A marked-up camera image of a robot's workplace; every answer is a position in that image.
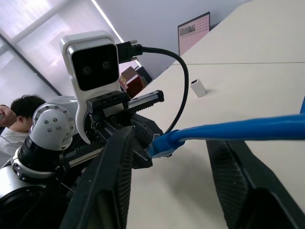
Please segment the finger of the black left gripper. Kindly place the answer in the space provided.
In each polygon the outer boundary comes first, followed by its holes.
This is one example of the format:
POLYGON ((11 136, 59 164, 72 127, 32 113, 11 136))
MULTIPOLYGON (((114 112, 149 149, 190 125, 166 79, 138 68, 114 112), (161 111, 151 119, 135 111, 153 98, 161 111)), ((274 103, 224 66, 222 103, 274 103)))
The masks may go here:
POLYGON ((132 116, 131 124, 135 126, 136 137, 144 145, 148 146, 155 136, 162 136, 163 131, 151 119, 143 116, 132 116))
POLYGON ((133 169, 144 169, 153 166, 152 159, 148 156, 143 148, 138 143, 132 144, 132 167, 133 169))

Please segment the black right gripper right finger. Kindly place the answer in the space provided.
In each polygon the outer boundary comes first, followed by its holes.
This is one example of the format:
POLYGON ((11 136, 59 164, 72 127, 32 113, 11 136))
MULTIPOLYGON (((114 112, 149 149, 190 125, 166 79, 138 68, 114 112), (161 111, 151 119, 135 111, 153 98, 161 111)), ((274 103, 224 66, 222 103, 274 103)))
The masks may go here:
POLYGON ((303 229, 305 215, 275 173, 244 141, 206 142, 230 229, 303 229))

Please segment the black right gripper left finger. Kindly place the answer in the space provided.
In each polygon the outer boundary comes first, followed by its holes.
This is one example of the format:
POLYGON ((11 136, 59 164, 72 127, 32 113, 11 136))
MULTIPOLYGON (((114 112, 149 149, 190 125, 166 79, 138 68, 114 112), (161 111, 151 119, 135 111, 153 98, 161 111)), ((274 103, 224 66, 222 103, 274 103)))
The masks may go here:
POLYGON ((134 127, 128 126, 108 139, 81 177, 60 228, 126 228, 134 137, 134 127))

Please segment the person's bare hand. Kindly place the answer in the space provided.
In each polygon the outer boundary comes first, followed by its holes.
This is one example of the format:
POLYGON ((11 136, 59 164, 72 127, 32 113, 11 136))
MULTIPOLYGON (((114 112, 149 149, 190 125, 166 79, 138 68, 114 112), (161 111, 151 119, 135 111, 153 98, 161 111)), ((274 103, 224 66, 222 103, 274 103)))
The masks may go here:
POLYGON ((17 116, 15 113, 6 105, 0 106, 0 126, 10 127, 17 121, 17 116))

